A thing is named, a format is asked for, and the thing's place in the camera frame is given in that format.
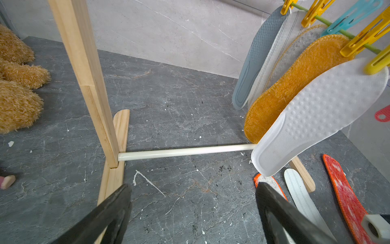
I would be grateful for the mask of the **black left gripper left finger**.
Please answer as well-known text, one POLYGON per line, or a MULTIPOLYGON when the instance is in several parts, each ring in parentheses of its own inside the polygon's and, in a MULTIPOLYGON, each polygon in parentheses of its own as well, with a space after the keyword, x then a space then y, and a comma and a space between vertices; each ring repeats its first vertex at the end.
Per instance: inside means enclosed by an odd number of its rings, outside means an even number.
POLYGON ((123 184, 92 212, 53 244, 93 244, 101 233, 101 243, 121 244, 127 230, 131 212, 131 188, 123 184))

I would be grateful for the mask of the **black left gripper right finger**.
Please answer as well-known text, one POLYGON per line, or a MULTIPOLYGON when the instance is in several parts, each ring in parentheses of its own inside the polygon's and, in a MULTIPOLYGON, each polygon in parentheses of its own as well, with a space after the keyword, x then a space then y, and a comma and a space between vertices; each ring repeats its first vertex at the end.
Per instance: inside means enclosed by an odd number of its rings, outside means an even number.
POLYGON ((267 183, 258 183, 256 202, 268 244, 335 244, 336 241, 303 216, 267 183))

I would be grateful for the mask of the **grey felt orange-edged insole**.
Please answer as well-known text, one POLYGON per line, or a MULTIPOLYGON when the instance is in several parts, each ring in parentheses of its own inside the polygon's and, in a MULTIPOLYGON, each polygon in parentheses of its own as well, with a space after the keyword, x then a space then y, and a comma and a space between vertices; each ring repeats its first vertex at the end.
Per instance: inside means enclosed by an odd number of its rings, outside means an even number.
POLYGON ((285 198, 285 200, 287 200, 286 195, 284 194, 283 190, 281 189, 281 187, 278 184, 278 182, 274 179, 274 177, 272 177, 272 176, 263 176, 260 173, 258 173, 254 177, 253 181, 254 181, 256 189, 258 188, 259 183, 266 183, 266 184, 270 185, 274 190, 276 190, 281 196, 283 196, 285 198))

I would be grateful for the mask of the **red orange-edged insole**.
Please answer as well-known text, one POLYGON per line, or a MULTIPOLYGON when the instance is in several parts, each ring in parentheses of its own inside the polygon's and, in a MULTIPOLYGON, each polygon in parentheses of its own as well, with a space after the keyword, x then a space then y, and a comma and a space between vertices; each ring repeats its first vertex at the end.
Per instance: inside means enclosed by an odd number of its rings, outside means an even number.
POLYGON ((367 214, 367 211, 352 190, 341 165, 328 155, 323 155, 323 162, 332 182, 339 207, 355 242, 357 244, 373 243, 361 226, 361 222, 367 214))

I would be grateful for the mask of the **white foam insole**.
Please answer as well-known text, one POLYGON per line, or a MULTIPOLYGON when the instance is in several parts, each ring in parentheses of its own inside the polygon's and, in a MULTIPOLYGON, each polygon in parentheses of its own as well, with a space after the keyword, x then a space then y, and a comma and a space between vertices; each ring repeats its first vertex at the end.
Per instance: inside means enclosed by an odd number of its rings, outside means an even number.
POLYGON ((385 90, 389 69, 367 75, 368 58, 345 62, 306 85, 251 154, 256 170, 273 176, 294 157, 361 117, 385 90))

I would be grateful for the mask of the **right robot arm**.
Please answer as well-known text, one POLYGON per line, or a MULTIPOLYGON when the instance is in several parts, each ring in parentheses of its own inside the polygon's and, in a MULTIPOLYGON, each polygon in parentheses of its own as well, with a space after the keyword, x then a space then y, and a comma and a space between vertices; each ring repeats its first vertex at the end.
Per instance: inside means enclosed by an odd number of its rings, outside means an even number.
POLYGON ((375 244, 390 243, 390 215, 364 215, 361 226, 375 244))

